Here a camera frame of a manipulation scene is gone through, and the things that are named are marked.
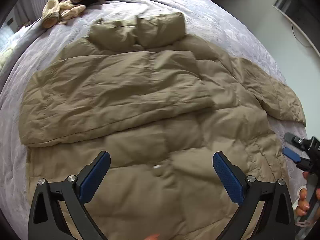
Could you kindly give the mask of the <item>person's right hand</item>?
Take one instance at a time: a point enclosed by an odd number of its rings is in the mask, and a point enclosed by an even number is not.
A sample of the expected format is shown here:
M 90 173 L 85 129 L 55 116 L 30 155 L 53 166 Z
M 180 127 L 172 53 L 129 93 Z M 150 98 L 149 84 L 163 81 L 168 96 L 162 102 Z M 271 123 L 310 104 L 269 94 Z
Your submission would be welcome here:
M 309 175 L 308 172 L 303 172 L 304 179 L 307 180 L 308 175 Z M 319 188 L 317 188 L 317 190 L 316 190 L 316 196 L 317 196 L 317 199 L 319 200 L 319 198 L 320 198 Z M 306 201 L 306 197 L 307 197 L 307 189 L 301 188 L 299 191 L 299 198 L 298 198 L 298 202 L 297 202 L 297 207 L 295 208 L 296 215 L 298 215 L 298 216 L 306 215 L 306 212 L 310 209 L 310 205 L 309 205 L 309 202 Z M 319 219 L 319 208 L 313 218 L 315 220 Z

